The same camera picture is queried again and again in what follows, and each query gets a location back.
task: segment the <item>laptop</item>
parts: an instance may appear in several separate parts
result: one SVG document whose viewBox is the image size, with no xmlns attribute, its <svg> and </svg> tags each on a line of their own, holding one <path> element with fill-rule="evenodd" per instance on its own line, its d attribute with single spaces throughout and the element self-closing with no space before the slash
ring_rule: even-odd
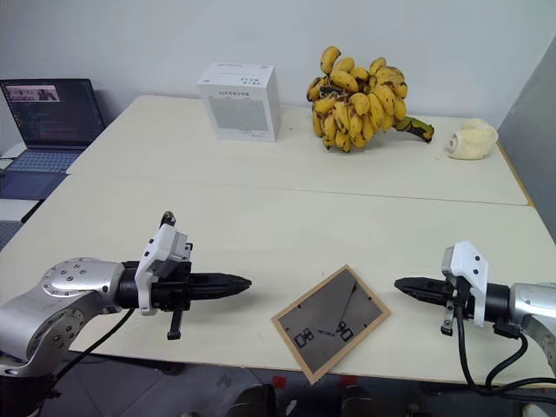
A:
<svg viewBox="0 0 556 417">
<path fill-rule="evenodd" d="M 105 125 L 88 79 L 0 80 L 27 150 L 0 173 L 0 198 L 45 199 Z"/>
</svg>

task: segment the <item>banana stem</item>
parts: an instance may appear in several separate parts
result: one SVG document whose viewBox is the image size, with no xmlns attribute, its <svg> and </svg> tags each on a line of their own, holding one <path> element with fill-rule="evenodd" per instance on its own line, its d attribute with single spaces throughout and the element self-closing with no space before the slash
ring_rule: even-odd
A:
<svg viewBox="0 0 556 417">
<path fill-rule="evenodd" d="M 413 133 L 426 143 L 430 143 L 433 140 L 434 127 L 414 117 L 405 116 L 394 125 L 394 128 L 399 132 Z"/>
</svg>

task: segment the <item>bunch of bananas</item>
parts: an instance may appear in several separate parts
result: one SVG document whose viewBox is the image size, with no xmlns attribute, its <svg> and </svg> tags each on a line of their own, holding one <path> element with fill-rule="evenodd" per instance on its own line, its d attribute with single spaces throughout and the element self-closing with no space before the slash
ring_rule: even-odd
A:
<svg viewBox="0 0 556 417">
<path fill-rule="evenodd" d="M 322 52 L 325 76 L 316 77 L 307 89 L 307 99 L 313 102 L 313 129 L 327 149 L 365 148 L 378 129 L 386 132 L 392 127 L 431 142 L 433 126 L 406 116 L 407 84 L 399 69 L 387 66 L 383 57 L 368 70 L 356 67 L 351 57 L 334 65 L 340 54 L 335 46 Z"/>
</svg>

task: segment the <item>white box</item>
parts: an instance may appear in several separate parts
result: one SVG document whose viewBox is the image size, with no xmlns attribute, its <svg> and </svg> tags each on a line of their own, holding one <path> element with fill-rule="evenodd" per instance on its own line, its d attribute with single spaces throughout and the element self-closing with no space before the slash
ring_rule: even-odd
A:
<svg viewBox="0 0 556 417">
<path fill-rule="evenodd" d="M 220 139 L 276 140 L 280 108 L 274 65 L 211 63 L 197 85 Z"/>
</svg>

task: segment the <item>laptop screen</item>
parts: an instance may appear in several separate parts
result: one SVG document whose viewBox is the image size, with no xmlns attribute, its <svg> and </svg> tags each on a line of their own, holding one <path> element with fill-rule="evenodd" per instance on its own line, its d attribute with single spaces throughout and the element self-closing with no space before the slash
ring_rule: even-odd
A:
<svg viewBox="0 0 556 417">
<path fill-rule="evenodd" d="M 90 80 L 2 80 L 0 87 L 28 148 L 82 148 L 104 130 Z"/>
</svg>

